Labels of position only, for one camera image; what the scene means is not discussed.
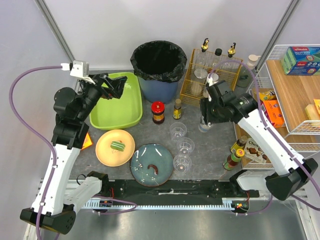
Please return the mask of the blue label silver lid jar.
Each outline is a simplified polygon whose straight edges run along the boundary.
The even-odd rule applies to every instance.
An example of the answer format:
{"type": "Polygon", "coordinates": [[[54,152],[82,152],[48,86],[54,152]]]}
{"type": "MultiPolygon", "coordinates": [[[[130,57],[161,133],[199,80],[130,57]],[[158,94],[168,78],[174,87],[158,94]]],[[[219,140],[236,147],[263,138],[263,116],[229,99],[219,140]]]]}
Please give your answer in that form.
{"type": "Polygon", "coordinates": [[[200,132],[206,133],[206,132],[208,132],[212,127],[213,127],[213,126],[211,125],[211,123],[206,124],[204,118],[203,118],[203,117],[200,118],[200,122],[199,122],[199,125],[198,125],[198,129],[199,129],[200,132]]]}

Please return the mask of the silver lid spice jar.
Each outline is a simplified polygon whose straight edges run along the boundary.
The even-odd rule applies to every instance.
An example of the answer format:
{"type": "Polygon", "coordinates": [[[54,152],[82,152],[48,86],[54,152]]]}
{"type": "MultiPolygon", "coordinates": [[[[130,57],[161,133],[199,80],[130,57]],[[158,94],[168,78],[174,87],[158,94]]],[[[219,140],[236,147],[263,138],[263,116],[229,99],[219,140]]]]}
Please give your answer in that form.
{"type": "Polygon", "coordinates": [[[201,97],[203,93],[204,83],[207,77],[207,71],[205,69],[195,69],[194,74],[191,76],[191,88],[190,92],[192,95],[201,97]]]}

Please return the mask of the glass oil bottle gold spout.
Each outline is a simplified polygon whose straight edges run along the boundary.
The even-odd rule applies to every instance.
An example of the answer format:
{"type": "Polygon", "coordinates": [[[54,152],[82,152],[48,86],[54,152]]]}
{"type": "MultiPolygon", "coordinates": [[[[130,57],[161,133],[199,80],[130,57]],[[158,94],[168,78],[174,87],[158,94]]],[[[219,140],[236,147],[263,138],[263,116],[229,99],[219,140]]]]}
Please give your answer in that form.
{"type": "MultiPolygon", "coordinates": [[[[230,46],[229,50],[227,51],[227,60],[233,60],[234,55],[236,54],[236,42],[233,42],[233,44],[230,46]]],[[[224,70],[225,74],[227,76],[231,76],[237,71],[238,65],[235,62],[225,62],[222,65],[222,69],[224,70]]]]}

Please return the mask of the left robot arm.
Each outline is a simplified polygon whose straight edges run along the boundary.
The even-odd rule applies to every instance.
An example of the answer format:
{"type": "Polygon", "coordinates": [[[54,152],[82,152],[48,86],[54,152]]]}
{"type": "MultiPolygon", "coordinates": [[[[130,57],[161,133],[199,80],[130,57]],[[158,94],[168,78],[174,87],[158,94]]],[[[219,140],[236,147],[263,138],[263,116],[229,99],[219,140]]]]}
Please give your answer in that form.
{"type": "Polygon", "coordinates": [[[89,130],[86,118],[100,98],[120,99],[128,78],[109,78],[105,73],[90,75],[89,79],[91,82],[82,80],[81,94],[64,87],[54,95],[56,116],[53,136],[48,144],[51,149],[49,165],[35,201],[20,214],[21,220],[34,225],[37,230],[66,235],[85,203],[108,191],[108,175],[92,171],[72,193],[65,195],[71,170],[89,130]]]}

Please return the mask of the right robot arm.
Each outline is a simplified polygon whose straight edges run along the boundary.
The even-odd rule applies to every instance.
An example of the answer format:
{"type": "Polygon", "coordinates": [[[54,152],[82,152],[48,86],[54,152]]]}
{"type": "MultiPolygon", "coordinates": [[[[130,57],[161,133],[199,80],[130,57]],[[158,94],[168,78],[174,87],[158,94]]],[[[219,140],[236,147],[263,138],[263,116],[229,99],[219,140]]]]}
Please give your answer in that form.
{"type": "Polygon", "coordinates": [[[208,97],[200,109],[207,125],[233,122],[248,133],[271,161],[274,173],[265,177],[241,173],[237,184],[242,190],[268,190],[284,201],[312,179],[318,168],[313,158],[304,158],[279,134],[249,93],[237,96],[224,80],[205,84],[208,97]]]}

